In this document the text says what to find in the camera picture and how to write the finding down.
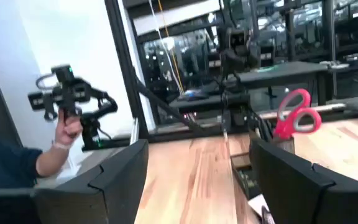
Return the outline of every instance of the white wall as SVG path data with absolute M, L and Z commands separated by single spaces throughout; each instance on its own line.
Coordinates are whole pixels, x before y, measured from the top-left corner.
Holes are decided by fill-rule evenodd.
M 14 1 L 0 0 L 0 88 L 23 145 L 48 149 L 55 125 L 31 110 L 27 94 L 37 91 L 37 61 Z
M 69 63 L 74 74 L 89 81 L 91 85 L 105 90 L 118 104 L 118 111 L 100 119 L 101 128 L 110 135 L 130 133 L 132 115 L 129 106 L 121 68 L 117 57 L 114 39 L 109 25 L 106 6 L 103 0 L 16 0 L 23 25 L 42 73 L 50 72 L 50 67 Z M 124 22 L 130 35 L 128 23 Z M 128 41 L 132 61 L 137 75 L 141 74 L 139 57 L 133 34 Z M 154 128 L 154 120 L 148 101 L 142 105 L 149 129 Z M 83 111 L 97 109 L 95 101 L 81 106 Z M 70 151 L 74 160 L 82 160 L 80 139 Z

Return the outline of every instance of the wooden table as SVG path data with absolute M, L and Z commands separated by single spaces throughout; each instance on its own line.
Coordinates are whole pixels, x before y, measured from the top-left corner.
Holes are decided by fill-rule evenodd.
M 248 135 L 150 145 L 135 223 L 258 223 L 233 179 L 230 155 L 247 152 Z M 358 180 L 358 119 L 324 123 L 295 136 L 295 152 Z

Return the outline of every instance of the black cable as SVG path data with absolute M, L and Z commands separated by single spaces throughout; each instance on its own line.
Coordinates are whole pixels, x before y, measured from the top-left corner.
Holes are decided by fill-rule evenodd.
M 42 75 L 41 77 L 39 77 L 38 79 L 36 79 L 35 81 L 35 85 L 37 86 L 38 89 L 40 90 L 52 90 L 54 89 L 55 87 L 58 86 L 58 84 L 54 85 L 54 86 L 41 86 L 40 83 L 46 79 L 46 78 L 50 78 L 50 77 L 53 77 L 55 76 L 55 74 L 47 74 L 47 75 Z
M 104 134 L 107 138 L 109 138 L 110 140 L 112 140 L 112 137 L 111 137 L 108 133 L 104 132 L 102 129 L 98 128 L 98 131 L 100 131 L 100 132 L 101 132 L 102 134 Z

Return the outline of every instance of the scissors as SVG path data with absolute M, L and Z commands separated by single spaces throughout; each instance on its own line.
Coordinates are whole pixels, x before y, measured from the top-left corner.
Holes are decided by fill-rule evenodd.
M 297 96 L 302 97 L 302 102 L 290 112 L 288 116 L 284 115 L 285 108 L 289 102 L 294 100 Z M 281 102 L 277 111 L 277 125 L 273 132 L 274 140 L 288 140 L 294 133 L 313 133 L 321 126 L 320 114 L 309 108 L 310 94 L 305 89 L 297 89 L 289 93 Z M 309 116 L 313 120 L 312 126 L 300 126 L 299 122 L 304 116 Z

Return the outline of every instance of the cable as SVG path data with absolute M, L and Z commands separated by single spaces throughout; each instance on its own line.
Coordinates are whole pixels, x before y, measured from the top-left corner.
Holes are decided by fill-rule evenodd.
M 54 73 L 42 75 L 41 77 L 39 77 L 38 79 L 36 79 L 35 85 L 36 85 L 37 88 L 40 89 L 40 90 L 52 90 L 52 89 L 54 89 L 55 87 L 59 86 L 59 84 L 57 83 L 57 84 L 54 85 L 54 86 L 41 86 L 40 83 L 41 83 L 44 79 L 50 78 L 50 77 L 54 77 L 54 76 L 55 76 Z
M 168 28 L 167 28 L 167 23 L 165 22 L 165 17 L 164 17 L 162 5 L 161 5 L 161 0 L 158 0 L 158 7 L 160 8 L 161 17 L 162 17 L 162 22 L 163 22 L 164 28 L 165 28 L 165 33 L 167 34 L 167 37 L 169 37 L 169 32 L 168 32 Z M 173 65 L 175 66 L 175 70 L 176 70 L 177 75 L 178 75 L 180 88 L 181 88 L 182 91 L 184 92 L 183 85 L 181 84 L 181 78 L 180 78 L 180 76 L 179 76 L 179 69 L 178 69 L 177 60 L 176 60 L 176 58 L 175 58 L 175 54 L 173 53 L 174 50 L 175 50 L 175 45 L 173 45 L 173 47 L 172 47 L 172 49 L 171 49 L 171 54 L 172 54 L 172 58 L 173 58 Z
M 183 95 L 183 94 L 184 94 L 184 91 L 183 91 L 183 88 L 181 87 L 181 85 L 179 84 L 179 81 L 178 81 L 178 79 L 177 79 L 177 77 L 176 77 L 176 75 L 175 75 L 175 72 L 174 72 L 174 70 L 173 70 L 173 66 L 172 66 L 170 54 L 168 53 L 168 50 L 167 50 L 167 48 L 165 47 L 165 44 L 164 44 L 163 41 L 162 41 L 162 36 L 161 36 L 160 29 L 159 29 L 159 25 L 158 25 L 158 22 L 157 22 L 157 17 L 155 16 L 154 9 L 153 9 L 153 4 L 152 4 L 152 1 L 151 1 L 151 0 L 149 0 L 149 5 L 150 5 L 150 8 L 151 8 L 151 11 L 152 11 L 152 14 L 153 14 L 153 18 L 154 18 L 154 22 L 155 22 L 155 25 L 156 25 L 156 30 L 157 30 L 158 36 L 160 37 L 160 41 L 161 41 L 162 47 L 163 47 L 163 49 L 164 49 L 164 51 L 165 51 L 165 53 L 166 53 L 166 55 L 167 55 L 167 57 L 168 57 L 168 62 L 169 62 L 169 66 L 170 66 L 170 68 L 171 68 L 173 77 L 174 77 L 175 82 L 177 83 L 177 86 L 178 86 L 178 88 L 179 88 L 179 93 L 180 93 L 181 95 Z
M 162 9 L 162 5 L 161 5 L 161 0 L 158 0 L 158 7 L 160 9 L 160 12 L 161 12 L 161 17 L 162 17 L 162 22 L 164 24 L 164 28 L 165 28 L 165 33 L 167 35 L 167 37 L 169 37 L 169 32 L 168 32 L 168 27 L 167 27 L 167 23 L 165 22 L 165 17 L 164 17 L 164 12 L 163 12 L 163 9 Z M 181 90 L 181 95 L 183 95 L 185 93 L 184 89 L 183 89 L 183 85 L 181 84 L 181 78 L 180 78 L 180 75 L 179 75 L 179 69 L 178 69 L 178 64 L 177 64 L 177 60 L 175 58 L 175 54 L 174 54 L 174 51 L 175 51 L 175 44 L 173 45 L 173 47 L 171 48 L 171 54 L 172 54 L 172 59 L 173 59 L 173 64 L 175 66 L 175 70 L 177 72 L 177 75 L 178 75 L 178 81 L 179 81 L 179 86 L 178 88 Z M 187 114 L 188 117 L 192 120 L 192 121 L 195 121 L 195 118 L 192 114 Z
M 109 138 L 110 140 L 112 140 L 112 137 L 111 137 L 108 133 L 104 132 L 102 129 L 98 128 L 98 131 L 100 131 L 100 132 L 101 132 L 102 134 L 104 134 L 107 138 Z

